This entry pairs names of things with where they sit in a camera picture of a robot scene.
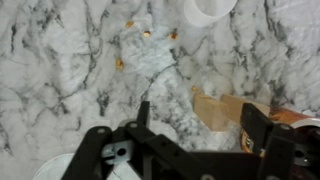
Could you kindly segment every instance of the hole in bracket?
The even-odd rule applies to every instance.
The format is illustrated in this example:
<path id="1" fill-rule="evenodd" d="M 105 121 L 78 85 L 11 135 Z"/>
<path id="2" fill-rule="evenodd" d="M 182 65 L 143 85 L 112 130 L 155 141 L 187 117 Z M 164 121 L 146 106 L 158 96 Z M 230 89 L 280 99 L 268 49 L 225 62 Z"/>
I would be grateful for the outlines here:
<path id="1" fill-rule="evenodd" d="M 178 157 L 179 154 L 180 154 L 179 151 L 176 151 L 176 152 L 173 153 L 173 155 L 176 156 L 176 157 Z"/>
<path id="2" fill-rule="evenodd" d="M 125 155 L 126 153 L 127 153 L 127 150 L 124 149 L 124 148 L 121 148 L 121 149 L 119 149 L 119 150 L 117 151 L 117 155 L 118 155 L 118 156 L 123 156 L 123 155 Z"/>
<path id="3" fill-rule="evenodd" d="M 297 158 L 302 158 L 302 157 L 304 157 L 304 154 L 303 154 L 303 152 L 301 152 L 301 151 L 296 151 L 296 152 L 294 152 L 294 155 L 295 155 Z"/>

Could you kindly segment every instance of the metal bolt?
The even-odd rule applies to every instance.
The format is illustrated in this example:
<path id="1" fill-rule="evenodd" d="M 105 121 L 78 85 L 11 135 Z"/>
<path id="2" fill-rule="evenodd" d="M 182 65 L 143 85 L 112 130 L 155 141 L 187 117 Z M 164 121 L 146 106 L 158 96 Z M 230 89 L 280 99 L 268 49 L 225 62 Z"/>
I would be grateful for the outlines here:
<path id="1" fill-rule="evenodd" d="M 98 134 L 103 134 L 103 133 L 105 133 L 106 132 L 106 130 L 105 129 L 103 129 L 103 128 L 100 128 L 100 129 L 98 129 Z"/>
<path id="2" fill-rule="evenodd" d="M 269 175 L 267 176 L 266 180 L 281 180 L 281 179 L 278 178 L 277 176 Z"/>
<path id="3" fill-rule="evenodd" d="M 215 180 L 210 174 L 204 174 L 201 176 L 201 180 Z"/>
<path id="4" fill-rule="evenodd" d="M 138 127 L 138 124 L 137 124 L 137 123 L 131 123 L 131 124 L 130 124 L 130 127 L 131 127 L 131 128 L 136 128 L 136 127 Z"/>
<path id="5" fill-rule="evenodd" d="M 280 127 L 284 130 L 290 130 L 290 126 L 286 124 L 281 124 Z"/>

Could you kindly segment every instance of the white plate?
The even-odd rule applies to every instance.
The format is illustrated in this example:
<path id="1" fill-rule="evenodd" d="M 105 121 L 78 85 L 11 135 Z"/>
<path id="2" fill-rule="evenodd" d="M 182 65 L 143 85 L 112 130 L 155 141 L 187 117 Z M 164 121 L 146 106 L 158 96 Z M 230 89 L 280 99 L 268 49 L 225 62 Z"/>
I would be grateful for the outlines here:
<path id="1" fill-rule="evenodd" d="M 57 156 L 46 162 L 33 180 L 60 180 L 72 160 L 74 153 Z"/>

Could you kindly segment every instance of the black plastic part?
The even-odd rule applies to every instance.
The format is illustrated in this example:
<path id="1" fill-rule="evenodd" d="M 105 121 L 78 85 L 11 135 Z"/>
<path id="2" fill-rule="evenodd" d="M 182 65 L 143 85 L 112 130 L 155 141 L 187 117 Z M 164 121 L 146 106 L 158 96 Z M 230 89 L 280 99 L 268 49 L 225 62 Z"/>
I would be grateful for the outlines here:
<path id="1" fill-rule="evenodd" d="M 219 175 L 214 172 L 214 170 L 204 166 L 201 161 L 198 161 L 193 155 L 185 152 L 164 135 L 156 136 L 145 126 L 135 122 L 128 123 L 126 125 L 126 131 L 132 137 L 132 139 L 136 141 L 136 143 L 144 147 L 143 149 L 152 152 L 152 161 L 157 161 L 161 167 L 174 169 L 176 176 L 173 177 L 181 177 L 181 179 L 191 180 L 200 179 L 203 174 L 210 174 L 215 177 L 216 180 L 221 179 L 219 178 Z M 151 167 L 151 164 L 154 163 L 152 161 L 146 161 L 144 159 L 143 162 L 148 164 L 143 164 L 142 167 Z M 143 170 L 143 172 L 138 173 L 140 175 L 146 175 L 150 171 L 150 169 L 146 168 L 143 168 Z M 151 177 L 160 177 L 160 174 L 152 174 Z"/>
<path id="2" fill-rule="evenodd" d="M 256 180 L 261 158 L 247 153 L 192 153 L 210 169 L 214 169 L 223 180 L 246 179 Z"/>
<path id="3" fill-rule="evenodd" d="M 253 104 L 244 103 L 241 114 L 241 126 L 254 142 L 253 153 L 260 154 L 261 149 L 264 149 L 266 146 L 273 123 Z"/>
<path id="4" fill-rule="evenodd" d="M 105 180 L 112 166 L 102 162 L 101 151 L 111 133 L 109 127 L 91 128 L 84 136 L 62 180 Z"/>
<path id="5" fill-rule="evenodd" d="M 267 179 L 268 177 L 291 179 L 295 146 L 294 142 L 285 138 L 290 134 L 291 137 L 294 134 L 294 130 L 290 126 L 285 124 L 274 126 L 268 140 L 265 157 L 260 165 L 259 179 Z"/>
<path id="6" fill-rule="evenodd" d="M 143 101 L 140 105 L 140 109 L 137 116 L 137 121 L 144 126 L 149 126 L 149 101 Z"/>

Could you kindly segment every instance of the small orange object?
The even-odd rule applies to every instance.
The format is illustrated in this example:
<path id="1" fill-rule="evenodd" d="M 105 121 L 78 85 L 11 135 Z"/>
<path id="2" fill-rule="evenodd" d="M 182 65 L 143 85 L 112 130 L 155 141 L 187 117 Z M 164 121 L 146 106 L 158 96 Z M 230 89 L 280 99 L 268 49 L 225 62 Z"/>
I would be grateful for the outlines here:
<path id="1" fill-rule="evenodd" d="M 144 31 L 144 32 L 143 32 L 143 35 L 144 35 L 145 37 L 150 37 L 150 36 L 151 36 L 151 32 L 150 32 L 150 31 Z"/>
<path id="2" fill-rule="evenodd" d="M 116 60 L 116 68 L 117 70 L 120 70 L 120 71 L 122 71 L 124 68 L 124 64 L 120 58 Z"/>
<path id="3" fill-rule="evenodd" d="M 130 28 L 133 25 L 134 25 L 134 21 L 128 21 L 126 24 L 126 28 Z"/>
<path id="4" fill-rule="evenodd" d="M 176 32 L 170 34 L 170 38 L 176 40 L 178 38 L 178 34 Z"/>

